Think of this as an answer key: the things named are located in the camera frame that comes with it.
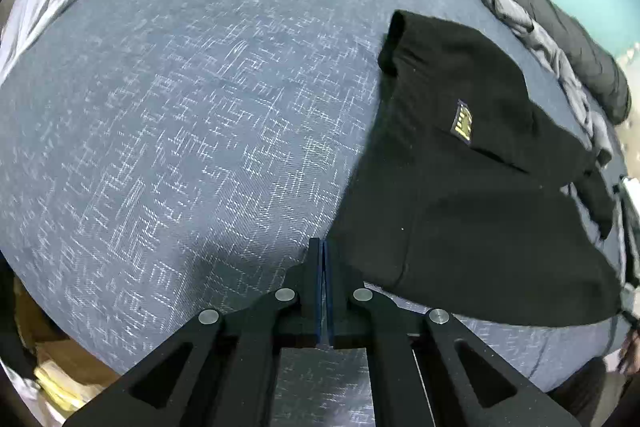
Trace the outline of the person's right hand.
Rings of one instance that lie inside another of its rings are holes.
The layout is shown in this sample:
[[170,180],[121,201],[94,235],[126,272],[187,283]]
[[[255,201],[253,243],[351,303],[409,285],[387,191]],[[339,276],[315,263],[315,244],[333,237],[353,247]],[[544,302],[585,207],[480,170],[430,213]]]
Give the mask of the person's right hand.
[[640,369],[640,339],[637,331],[630,331],[618,357],[618,370],[627,376],[637,374]]

